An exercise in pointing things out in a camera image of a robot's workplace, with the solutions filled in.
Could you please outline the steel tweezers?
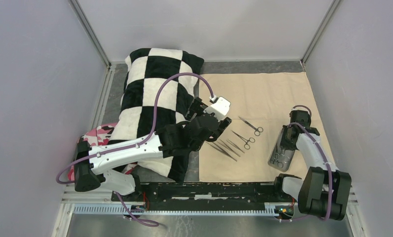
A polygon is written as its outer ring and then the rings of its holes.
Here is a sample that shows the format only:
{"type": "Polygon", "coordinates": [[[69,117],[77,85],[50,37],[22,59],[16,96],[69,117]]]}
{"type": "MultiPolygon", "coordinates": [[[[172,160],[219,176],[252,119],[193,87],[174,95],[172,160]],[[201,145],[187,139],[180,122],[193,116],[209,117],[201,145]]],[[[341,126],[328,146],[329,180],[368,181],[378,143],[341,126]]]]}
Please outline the steel tweezers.
{"type": "Polygon", "coordinates": [[[229,144],[231,144],[232,146],[234,146],[236,149],[238,149],[239,151],[241,151],[242,153],[245,153],[244,150],[242,150],[238,145],[236,145],[235,143],[233,143],[231,140],[227,139],[226,140],[229,144]]]}
{"type": "Polygon", "coordinates": [[[218,152],[220,152],[220,153],[226,155],[227,157],[231,158],[232,160],[237,161],[234,157],[232,157],[230,154],[228,154],[223,148],[221,148],[217,144],[215,144],[215,143],[208,143],[208,145],[210,145],[211,147],[216,149],[218,152]]]}
{"type": "Polygon", "coordinates": [[[231,151],[232,153],[234,153],[235,155],[240,157],[240,155],[236,151],[234,151],[229,145],[227,145],[223,140],[220,140],[220,143],[221,143],[222,146],[227,148],[229,151],[231,151]]]}

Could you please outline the metal surgical instrument tray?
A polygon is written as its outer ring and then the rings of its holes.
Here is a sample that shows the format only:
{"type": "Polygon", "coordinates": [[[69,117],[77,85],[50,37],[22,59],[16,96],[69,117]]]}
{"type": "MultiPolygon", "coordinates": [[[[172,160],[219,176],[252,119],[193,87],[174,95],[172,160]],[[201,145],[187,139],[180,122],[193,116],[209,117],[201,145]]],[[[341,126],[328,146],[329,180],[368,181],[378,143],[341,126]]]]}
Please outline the metal surgical instrument tray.
{"type": "Polygon", "coordinates": [[[286,172],[295,154],[295,150],[287,149],[281,145],[283,141],[284,128],[278,134],[276,144],[268,160],[268,165],[282,172],[286,172]]]}

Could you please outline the beige surgical wrap cloth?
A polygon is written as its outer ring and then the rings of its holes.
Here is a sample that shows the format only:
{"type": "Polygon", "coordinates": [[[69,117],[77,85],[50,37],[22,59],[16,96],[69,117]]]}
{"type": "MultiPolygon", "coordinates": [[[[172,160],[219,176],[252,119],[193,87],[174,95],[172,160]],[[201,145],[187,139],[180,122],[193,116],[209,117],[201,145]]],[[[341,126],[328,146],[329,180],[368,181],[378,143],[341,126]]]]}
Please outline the beige surgical wrap cloth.
{"type": "Polygon", "coordinates": [[[199,151],[199,179],[202,182],[263,182],[273,181],[279,171],[268,165],[268,160],[276,144],[283,125],[290,121],[292,107],[304,105],[312,111],[312,126],[320,132],[321,145],[333,160],[333,155],[317,109],[314,95],[305,73],[276,74],[205,74],[217,96],[231,102],[228,117],[232,123],[220,136],[217,143],[237,161],[218,152],[208,144],[199,151]],[[239,117],[254,126],[263,127],[260,136],[239,117]],[[232,133],[244,138],[253,137],[246,150],[244,142],[232,133]],[[226,140],[238,145],[242,153],[226,140]],[[240,157],[221,145],[223,140],[240,157]]]}

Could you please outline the steel forceps scissors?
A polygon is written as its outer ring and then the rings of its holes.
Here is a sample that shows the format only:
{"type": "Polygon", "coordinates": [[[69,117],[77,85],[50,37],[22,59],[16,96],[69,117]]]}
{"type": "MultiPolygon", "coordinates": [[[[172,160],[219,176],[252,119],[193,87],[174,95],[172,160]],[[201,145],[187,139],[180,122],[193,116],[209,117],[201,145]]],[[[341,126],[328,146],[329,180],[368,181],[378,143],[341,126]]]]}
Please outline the steel forceps scissors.
{"type": "Polygon", "coordinates": [[[232,130],[232,133],[234,135],[236,135],[239,139],[241,139],[244,142],[244,148],[246,150],[249,150],[251,148],[250,143],[255,143],[256,140],[253,137],[249,137],[249,138],[244,138],[243,136],[241,136],[240,134],[236,133],[235,131],[232,130]]]}
{"type": "Polygon", "coordinates": [[[245,120],[242,117],[239,117],[245,124],[247,124],[249,127],[251,127],[254,130],[254,135],[255,136],[260,136],[261,133],[264,131],[263,127],[261,126],[254,126],[252,125],[249,121],[245,120]]]}

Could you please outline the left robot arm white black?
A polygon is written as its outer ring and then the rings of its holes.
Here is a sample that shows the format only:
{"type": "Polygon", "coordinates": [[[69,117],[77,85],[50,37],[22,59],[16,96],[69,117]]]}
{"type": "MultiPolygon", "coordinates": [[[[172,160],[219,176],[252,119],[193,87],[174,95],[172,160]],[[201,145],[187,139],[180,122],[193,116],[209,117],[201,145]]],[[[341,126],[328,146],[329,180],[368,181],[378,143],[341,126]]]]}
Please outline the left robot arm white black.
{"type": "Polygon", "coordinates": [[[102,187],[137,201],[142,196],[139,178],[114,168],[199,151],[204,142],[216,141],[231,124],[232,120],[227,117],[230,106],[230,101],[224,97],[214,99],[210,106],[197,97],[185,121],[159,128],[147,137],[106,146],[91,146],[87,141],[79,141],[72,165],[75,191],[88,192],[102,187]]]}

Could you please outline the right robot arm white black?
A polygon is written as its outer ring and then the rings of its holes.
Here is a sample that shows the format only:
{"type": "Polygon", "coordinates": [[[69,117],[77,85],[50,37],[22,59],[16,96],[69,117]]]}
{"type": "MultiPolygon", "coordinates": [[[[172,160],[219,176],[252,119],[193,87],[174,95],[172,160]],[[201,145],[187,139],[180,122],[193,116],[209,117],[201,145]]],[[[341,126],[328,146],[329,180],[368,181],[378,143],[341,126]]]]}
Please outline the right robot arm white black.
{"type": "Polygon", "coordinates": [[[352,184],[350,174],[340,171],[324,151],[318,129],[311,126],[312,112],[307,106],[294,106],[289,117],[268,161],[269,166],[281,171],[272,188],[273,197],[278,201],[292,197],[302,214],[323,221],[343,220],[352,184]],[[308,169],[304,178],[286,174],[296,151],[308,169]]]}

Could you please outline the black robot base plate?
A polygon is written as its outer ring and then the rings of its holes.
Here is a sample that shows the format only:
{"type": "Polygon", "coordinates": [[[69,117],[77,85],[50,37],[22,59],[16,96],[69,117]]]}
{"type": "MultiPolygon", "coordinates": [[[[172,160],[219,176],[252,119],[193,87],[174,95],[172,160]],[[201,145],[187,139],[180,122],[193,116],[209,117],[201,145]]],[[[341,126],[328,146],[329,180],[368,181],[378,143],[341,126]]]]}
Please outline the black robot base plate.
{"type": "Polygon", "coordinates": [[[265,203],[292,204],[293,198],[273,182],[141,183],[121,200],[148,205],[148,211],[255,211],[265,203]]]}

